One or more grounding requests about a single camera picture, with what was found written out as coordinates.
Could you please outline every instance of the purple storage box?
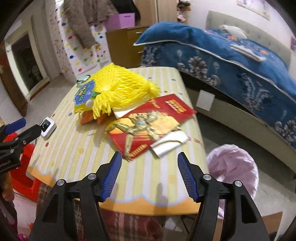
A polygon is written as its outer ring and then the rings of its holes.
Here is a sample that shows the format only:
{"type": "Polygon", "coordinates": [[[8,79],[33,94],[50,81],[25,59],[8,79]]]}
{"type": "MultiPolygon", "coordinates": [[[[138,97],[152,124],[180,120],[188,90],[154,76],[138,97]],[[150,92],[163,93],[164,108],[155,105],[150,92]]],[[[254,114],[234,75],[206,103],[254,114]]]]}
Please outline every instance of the purple storage box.
{"type": "Polygon", "coordinates": [[[107,31],[135,26],[135,13],[121,13],[113,15],[104,21],[107,31]]]}

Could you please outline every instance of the bed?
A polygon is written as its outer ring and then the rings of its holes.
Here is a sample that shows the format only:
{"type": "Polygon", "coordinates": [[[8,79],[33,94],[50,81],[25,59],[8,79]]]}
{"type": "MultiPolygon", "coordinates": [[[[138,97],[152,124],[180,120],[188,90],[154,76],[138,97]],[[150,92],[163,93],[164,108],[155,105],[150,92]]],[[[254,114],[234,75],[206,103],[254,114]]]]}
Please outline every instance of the bed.
{"type": "Polygon", "coordinates": [[[193,103],[200,89],[215,93],[211,110],[197,108],[199,112],[243,134],[296,172],[296,81],[287,70],[291,51],[263,30],[218,12],[209,11],[208,30],[180,25],[169,31],[169,24],[162,23],[159,32],[148,29],[135,43],[145,45],[142,64],[179,69],[193,103]],[[243,29],[249,39],[212,30],[222,24],[243,29]],[[233,45],[246,46],[264,60],[245,57],[231,50],[233,45]]]}

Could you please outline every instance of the tufted headboard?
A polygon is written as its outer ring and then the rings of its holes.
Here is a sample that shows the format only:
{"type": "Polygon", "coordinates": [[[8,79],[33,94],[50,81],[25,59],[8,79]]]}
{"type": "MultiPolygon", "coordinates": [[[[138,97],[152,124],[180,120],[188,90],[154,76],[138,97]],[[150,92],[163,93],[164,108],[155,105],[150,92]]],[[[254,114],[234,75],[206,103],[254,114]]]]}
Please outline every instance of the tufted headboard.
{"type": "Polygon", "coordinates": [[[249,39],[274,51],[278,56],[282,58],[282,60],[287,64],[288,67],[290,66],[291,51],[280,41],[250,23],[226,15],[224,13],[209,10],[207,15],[206,29],[219,29],[219,26],[223,24],[236,26],[244,30],[248,34],[249,39]]]}

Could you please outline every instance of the blue bedspread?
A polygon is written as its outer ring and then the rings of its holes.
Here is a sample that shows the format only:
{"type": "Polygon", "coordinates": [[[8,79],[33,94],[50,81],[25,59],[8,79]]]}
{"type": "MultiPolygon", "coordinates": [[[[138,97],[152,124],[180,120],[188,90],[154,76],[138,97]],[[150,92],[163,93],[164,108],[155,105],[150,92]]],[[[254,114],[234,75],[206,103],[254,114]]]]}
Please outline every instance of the blue bedspread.
{"type": "Polygon", "coordinates": [[[145,45],[142,64],[175,67],[220,90],[262,119],[296,149],[296,81],[270,49],[219,30],[162,22],[135,45],[145,45]],[[243,45],[265,57],[257,62],[230,48],[243,45]]]}

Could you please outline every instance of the person's arm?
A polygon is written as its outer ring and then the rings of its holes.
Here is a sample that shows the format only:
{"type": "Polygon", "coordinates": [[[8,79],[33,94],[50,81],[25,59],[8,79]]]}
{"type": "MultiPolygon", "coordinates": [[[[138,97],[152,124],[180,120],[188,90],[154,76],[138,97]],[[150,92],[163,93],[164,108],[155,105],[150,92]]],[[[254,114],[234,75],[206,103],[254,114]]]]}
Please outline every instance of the person's arm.
{"type": "Polygon", "coordinates": [[[0,176],[0,187],[2,188],[2,197],[5,201],[13,201],[15,194],[12,187],[12,178],[9,172],[0,176]]]}

